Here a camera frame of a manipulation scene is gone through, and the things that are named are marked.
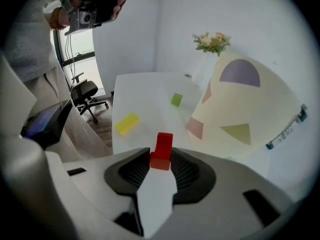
wooden floor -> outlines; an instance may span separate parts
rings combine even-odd
[[[83,113],[82,118],[88,125],[98,134],[105,145],[112,148],[112,107],[114,97],[99,100],[99,102],[106,102],[109,106],[107,109],[105,105],[98,105],[91,108],[92,113],[97,118],[98,123],[94,123],[89,111]]]

person's hand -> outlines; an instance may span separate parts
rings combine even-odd
[[[122,6],[124,5],[125,1],[126,0],[118,0],[117,5],[113,8],[113,14],[111,16],[112,20],[115,20],[118,17],[119,12],[121,11]],[[82,4],[81,0],[71,0],[71,5],[74,8],[80,8],[81,4]],[[64,11],[63,9],[61,9],[59,11],[58,20],[59,20],[59,24],[61,26],[63,26],[63,27],[70,26],[70,14],[67,13],[66,11]]]

white table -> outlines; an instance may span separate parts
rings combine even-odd
[[[171,104],[174,93],[183,95],[179,107]],[[113,153],[136,148],[154,151],[159,132],[173,134],[173,147],[195,150],[189,140],[187,124],[202,93],[190,78],[179,73],[119,75],[115,82],[112,109]],[[114,124],[130,113],[138,115],[140,123],[121,136]],[[270,156],[264,152],[240,162],[265,178],[268,176]],[[172,213],[172,196],[176,192],[176,180],[171,170],[150,168],[137,192],[140,220],[146,238],[150,238]]]
[[[179,107],[171,104],[174,93],[183,95]],[[119,75],[116,78],[112,110],[113,153],[136,148],[155,150],[159,132],[173,134],[175,148],[195,150],[189,140],[187,123],[203,91],[181,73],[150,72]],[[113,127],[130,113],[140,117],[140,123],[121,136]],[[238,162],[267,178],[271,156],[266,147]]]

office chair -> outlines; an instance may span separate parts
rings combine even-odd
[[[98,87],[93,81],[88,81],[87,79],[79,81],[79,77],[83,74],[84,73],[82,72],[72,78],[72,80],[75,79],[76,85],[73,86],[70,92],[71,98],[73,100],[74,105],[80,112],[80,115],[82,115],[86,110],[89,110],[91,116],[93,117],[93,122],[96,124],[98,120],[96,119],[90,108],[104,104],[105,107],[108,109],[109,106],[105,101],[94,102],[95,99],[92,98],[92,96],[97,93]]]

bracelet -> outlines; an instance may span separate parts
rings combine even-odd
[[[59,23],[59,12],[61,9],[62,7],[55,8],[49,18],[48,22],[53,30],[63,30],[66,28],[65,26],[61,26]]]

